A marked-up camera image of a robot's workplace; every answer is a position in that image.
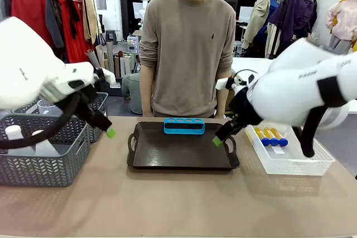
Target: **purple jacket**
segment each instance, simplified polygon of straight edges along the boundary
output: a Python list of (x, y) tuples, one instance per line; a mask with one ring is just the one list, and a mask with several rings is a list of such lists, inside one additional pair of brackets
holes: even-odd
[[(282, 3), (270, 16), (269, 22), (279, 25), (282, 20)], [(294, 32), (304, 27), (311, 30), (310, 19), (313, 15), (313, 0), (289, 0), (285, 20), (281, 27), (281, 43), (290, 42)]]

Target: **person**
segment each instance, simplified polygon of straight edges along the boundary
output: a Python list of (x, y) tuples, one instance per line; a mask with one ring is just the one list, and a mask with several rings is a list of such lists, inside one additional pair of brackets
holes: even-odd
[(151, 0), (140, 41), (143, 116), (223, 118), (236, 13), (223, 0)]
[(130, 110), (135, 114), (143, 114), (140, 97), (140, 74), (127, 74), (122, 81), (122, 94), (130, 100)]

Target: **yellow liquid tube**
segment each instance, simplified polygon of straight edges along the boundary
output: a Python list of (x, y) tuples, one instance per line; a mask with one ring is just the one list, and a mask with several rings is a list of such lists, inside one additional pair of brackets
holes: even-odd
[(270, 143), (272, 146), (279, 145), (279, 140), (274, 137), (274, 134), (271, 132), (270, 129), (264, 128), (264, 135), (267, 136), (268, 139), (270, 139)]
[(288, 145), (288, 140), (285, 139), (283, 136), (281, 136), (281, 134), (279, 133), (279, 131), (277, 131), (275, 128), (271, 129), (271, 132), (273, 133), (273, 135), (279, 140), (279, 145), (281, 147), (285, 147)]
[(256, 134), (258, 135), (260, 141), (263, 143), (264, 146), (269, 146), (270, 145), (270, 139), (268, 139), (264, 133), (262, 132), (261, 129), (255, 128), (254, 129)]

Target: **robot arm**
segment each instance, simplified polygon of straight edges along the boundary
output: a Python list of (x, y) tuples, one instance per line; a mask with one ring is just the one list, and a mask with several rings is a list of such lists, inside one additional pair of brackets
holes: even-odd
[(217, 89), (223, 85), (234, 89), (230, 107), (237, 117), (217, 132), (215, 141), (270, 120), (305, 126), (297, 136), (304, 155), (312, 157), (316, 129), (341, 123), (348, 114), (348, 102), (357, 98), (356, 72), (357, 54), (334, 56), (299, 40), (275, 60), (267, 74), (251, 83), (237, 83), (236, 77), (219, 81)]
[[(111, 122), (88, 104), (97, 96), (94, 84), (106, 80), (115, 83), (115, 76), (104, 69), (94, 69), (89, 62), (64, 64), (48, 44), (24, 22), (9, 18), (0, 23), (0, 110), (20, 108), (39, 95), (57, 105), (63, 115), (55, 125), (24, 140), (0, 141), (0, 149), (34, 145), (56, 134), (74, 114), (92, 127), (113, 135)], [(18, 33), (25, 42), (15, 42)]]

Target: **white table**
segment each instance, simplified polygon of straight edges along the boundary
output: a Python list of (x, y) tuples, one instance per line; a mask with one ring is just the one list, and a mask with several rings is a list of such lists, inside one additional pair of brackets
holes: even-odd
[[(259, 73), (259, 75), (265, 74), (273, 60), (269, 59), (256, 59), (256, 58), (233, 58), (232, 69), (234, 72), (238, 72), (244, 69), (251, 69)], [(239, 75), (243, 79), (248, 79), (250, 71), (242, 71)], [(350, 114), (357, 114), (357, 100), (353, 100), (350, 103)]]

